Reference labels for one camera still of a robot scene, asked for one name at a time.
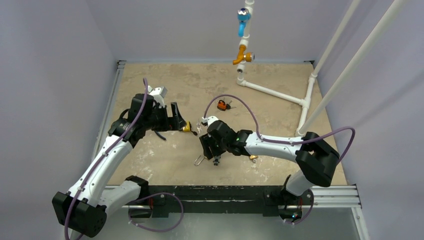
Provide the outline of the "yellow black padlock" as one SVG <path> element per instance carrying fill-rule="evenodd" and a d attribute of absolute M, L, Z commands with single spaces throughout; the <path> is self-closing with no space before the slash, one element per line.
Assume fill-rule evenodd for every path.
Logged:
<path fill-rule="evenodd" d="M 181 129 L 184 133 L 192 133 L 194 136 L 198 136 L 198 133 L 193 130 L 192 124 L 190 121 L 186 121 L 185 125 Z"/>

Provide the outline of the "black key bunch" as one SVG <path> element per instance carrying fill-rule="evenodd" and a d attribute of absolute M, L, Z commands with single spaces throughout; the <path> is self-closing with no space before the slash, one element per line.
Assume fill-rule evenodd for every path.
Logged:
<path fill-rule="evenodd" d="M 218 165 L 220 164 L 220 159 L 219 159 L 219 158 L 215 158 L 215 159 L 213 160 L 213 164 L 214 164 L 215 166 L 218 166 Z"/>

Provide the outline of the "brass padlock long shackle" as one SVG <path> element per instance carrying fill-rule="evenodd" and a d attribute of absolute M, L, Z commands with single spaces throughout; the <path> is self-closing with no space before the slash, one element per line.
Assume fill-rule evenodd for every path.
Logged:
<path fill-rule="evenodd" d="M 199 155 L 195 161 L 193 162 L 194 166 L 199 166 L 204 160 L 207 160 L 208 158 L 205 157 L 204 155 Z"/>

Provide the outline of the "orange black padlock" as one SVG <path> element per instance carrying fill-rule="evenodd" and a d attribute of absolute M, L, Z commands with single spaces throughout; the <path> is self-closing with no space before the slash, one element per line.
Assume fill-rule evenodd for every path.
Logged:
<path fill-rule="evenodd" d="M 232 100 L 230 100 L 230 101 L 228 101 L 228 102 L 226 102 L 225 100 L 223 100 L 223 99 L 220 99 L 219 101 L 218 101 L 218 103 L 217 103 L 217 105 L 216 105 L 216 107 L 217 107 L 217 109 L 218 110 L 220 110 L 220 111 L 228 111 L 228 110 L 231 110 L 231 109 L 233 109 L 234 107 L 232 107 Z"/>

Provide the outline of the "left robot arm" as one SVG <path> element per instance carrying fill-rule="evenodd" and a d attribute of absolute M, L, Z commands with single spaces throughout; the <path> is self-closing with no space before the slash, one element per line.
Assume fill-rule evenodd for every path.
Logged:
<path fill-rule="evenodd" d="M 130 108 L 121 112 L 108 131 L 102 149 L 88 169 L 65 193 L 58 191 L 52 205 L 58 222 L 64 226 L 65 239 L 71 238 L 69 230 L 81 236 L 95 237 L 104 227 L 107 218 L 127 203 L 153 204 L 157 193 L 151 193 L 149 182 L 131 175 L 113 191 L 104 189 L 123 159 L 134 149 L 147 131 L 180 131 L 187 122 L 178 104 L 171 102 L 171 116 L 167 105 L 158 94 L 138 93 Z"/>

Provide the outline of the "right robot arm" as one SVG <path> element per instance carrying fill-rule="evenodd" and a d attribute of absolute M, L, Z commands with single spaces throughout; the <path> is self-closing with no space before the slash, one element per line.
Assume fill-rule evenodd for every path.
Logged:
<path fill-rule="evenodd" d="M 260 135 L 252 130 L 234 131 L 225 122 L 212 116 L 203 118 L 207 127 L 199 140 L 203 156 L 220 163 L 223 153 L 234 156 L 268 156 L 296 163 L 299 170 L 288 176 L 280 196 L 288 204 L 294 203 L 313 186 L 329 187 L 332 184 L 339 153 L 322 137 L 307 132 L 303 137 L 278 137 Z"/>

